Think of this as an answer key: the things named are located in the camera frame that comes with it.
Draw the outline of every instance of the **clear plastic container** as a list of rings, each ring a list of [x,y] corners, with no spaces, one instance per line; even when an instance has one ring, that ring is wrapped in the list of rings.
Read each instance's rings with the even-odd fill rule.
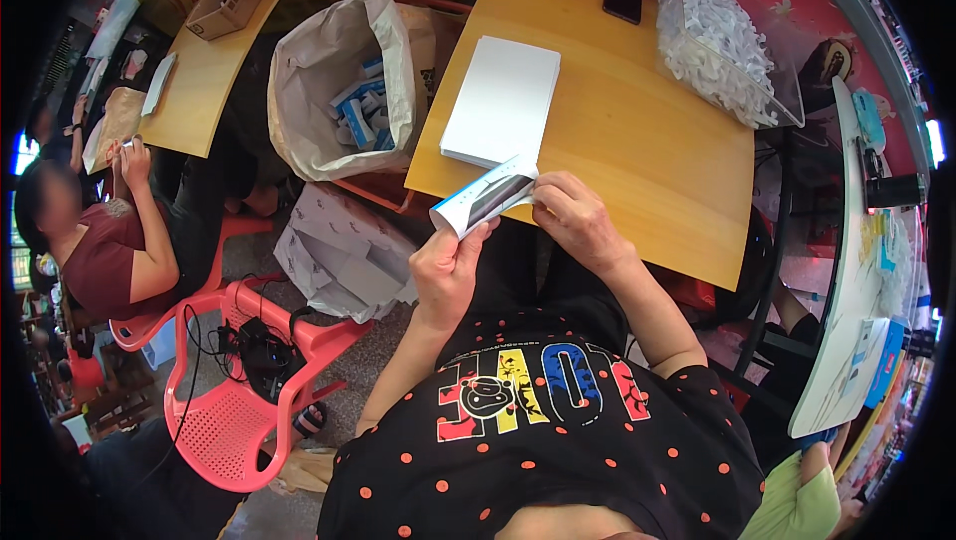
[[[758,90],[767,97],[769,105],[765,112],[767,114],[776,112],[777,124],[773,126],[761,125],[759,129],[770,129],[790,125],[803,127],[805,123],[803,100],[800,97],[800,85],[797,82],[797,70],[791,45],[791,40],[794,40],[797,35],[795,28],[786,18],[777,15],[771,8],[759,0],[737,0],[737,2],[741,8],[747,11],[750,20],[753,21],[753,25],[757,29],[757,33],[762,33],[766,36],[764,46],[767,48],[767,56],[774,64],[773,70],[767,74],[773,85],[773,93],[761,86],[757,81],[751,79],[743,69],[738,68],[732,61],[727,60],[719,53],[701,44],[687,32],[684,17],[684,0],[661,0],[659,19],[663,18],[669,22],[676,22],[678,24],[679,43],[693,44],[704,54],[717,57],[722,63],[736,70],[743,77],[746,77],[748,81],[752,82],[755,90]],[[670,69],[663,65],[663,60],[660,61],[660,68],[673,77],[673,73]],[[687,85],[688,88],[693,89],[689,83],[682,83]],[[723,109],[723,106],[715,100],[709,98],[706,98],[706,100]]]

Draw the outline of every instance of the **red plastic chair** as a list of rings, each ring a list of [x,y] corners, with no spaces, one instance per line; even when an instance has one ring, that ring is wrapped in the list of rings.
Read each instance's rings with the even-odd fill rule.
[[[216,247],[216,257],[209,271],[209,279],[196,294],[202,294],[219,288],[223,282],[223,243],[229,237],[236,235],[252,235],[267,233],[272,230],[272,220],[235,216],[223,216],[223,228],[219,234],[219,247]],[[162,326],[176,314],[176,306],[166,313],[150,313],[136,316],[129,320],[110,320],[110,332],[117,345],[128,352],[135,352],[153,338]]]
[[[313,392],[316,377],[372,328],[372,322],[360,325],[353,320],[327,328],[298,321],[293,341],[306,358],[306,365],[282,387],[278,405],[259,397],[247,383],[228,379],[208,393],[194,397],[183,421],[186,401],[176,399],[175,391],[187,369],[186,305],[197,314],[221,309],[223,322],[229,320],[236,330],[250,318],[248,314],[261,313],[263,322],[273,331],[289,338],[290,313],[249,288],[263,281],[230,283],[225,289],[194,295],[176,308],[176,366],[166,382],[163,402],[166,425],[170,436],[176,438],[182,423],[176,448],[185,462],[209,484],[230,492],[253,492],[267,486],[278,475],[292,450],[293,414],[345,386],[340,380]],[[233,359],[232,374],[236,379],[243,379],[239,359]],[[276,431],[275,454],[269,466],[259,471],[256,466],[259,447],[273,429]]]

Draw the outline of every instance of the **hand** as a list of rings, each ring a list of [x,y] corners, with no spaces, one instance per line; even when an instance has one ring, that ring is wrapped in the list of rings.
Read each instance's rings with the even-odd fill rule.
[[[449,336],[465,317],[475,291],[475,267],[484,240],[501,219],[479,224],[460,242],[450,227],[442,228],[408,259],[419,292],[417,315],[428,328]]]
[[[120,172],[131,191],[145,185],[149,187],[149,148],[142,145],[142,137],[133,137],[133,145],[119,150]]]
[[[77,102],[73,104],[73,126],[77,127],[83,123],[83,116],[85,115],[86,110],[86,94],[81,93],[77,98]]]
[[[571,173],[540,176],[533,198],[534,221],[599,277],[637,259],[634,244],[617,233],[598,194]]]

